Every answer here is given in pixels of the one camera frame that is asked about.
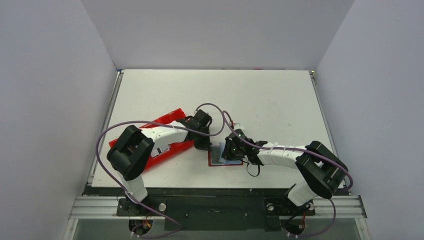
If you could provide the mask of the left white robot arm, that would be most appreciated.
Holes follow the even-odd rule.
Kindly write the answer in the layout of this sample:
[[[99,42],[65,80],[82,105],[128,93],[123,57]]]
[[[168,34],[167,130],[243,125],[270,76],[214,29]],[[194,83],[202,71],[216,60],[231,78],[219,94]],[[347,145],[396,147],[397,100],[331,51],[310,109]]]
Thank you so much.
[[[212,117],[198,110],[194,116],[180,118],[169,124],[151,128],[129,125],[124,129],[106,158],[118,172],[124,192],[131,199],[129,208],[136,215],[143,215],[149,210],[149,201],[146,199],[148,191],[142,173],[152,152],[187,141],[193,141],[196,149],[208,150],[211,144],[211,123]]]

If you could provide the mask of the red leather card holder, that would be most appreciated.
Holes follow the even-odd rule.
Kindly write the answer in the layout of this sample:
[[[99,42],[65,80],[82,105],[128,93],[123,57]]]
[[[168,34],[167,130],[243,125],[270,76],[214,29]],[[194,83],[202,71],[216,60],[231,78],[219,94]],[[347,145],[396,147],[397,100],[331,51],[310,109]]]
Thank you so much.
[[[241,160],[226,160],[222,158],[223,148],[220,145],[212,145],[208,150],[209,167],[242,166]]]

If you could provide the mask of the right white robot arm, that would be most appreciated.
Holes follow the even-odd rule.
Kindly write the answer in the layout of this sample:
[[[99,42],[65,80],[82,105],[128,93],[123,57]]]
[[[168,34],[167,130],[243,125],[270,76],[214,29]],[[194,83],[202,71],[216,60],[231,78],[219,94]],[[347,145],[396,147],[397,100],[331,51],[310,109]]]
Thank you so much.
[[[228,161],[247,159],[257,166],[281,166],[298,170],[302,181],[295,183],[282,199],[283,209],[296,213],[308,201],[321,197],[331,199],[348,168],[325,145],[312,141],[302,146],[286,146],[268,141],[253,141],[241,129],[225,139],[221,154]]]

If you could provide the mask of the grey credit card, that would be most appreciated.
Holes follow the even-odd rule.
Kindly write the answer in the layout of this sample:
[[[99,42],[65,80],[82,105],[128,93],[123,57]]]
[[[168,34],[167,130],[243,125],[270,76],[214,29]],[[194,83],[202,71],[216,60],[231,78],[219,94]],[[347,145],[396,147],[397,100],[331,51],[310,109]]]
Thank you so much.
[[[220,165],[221,162],[221,148],[219,145],[211,146],[210,148],[210,165],[217,166]]]

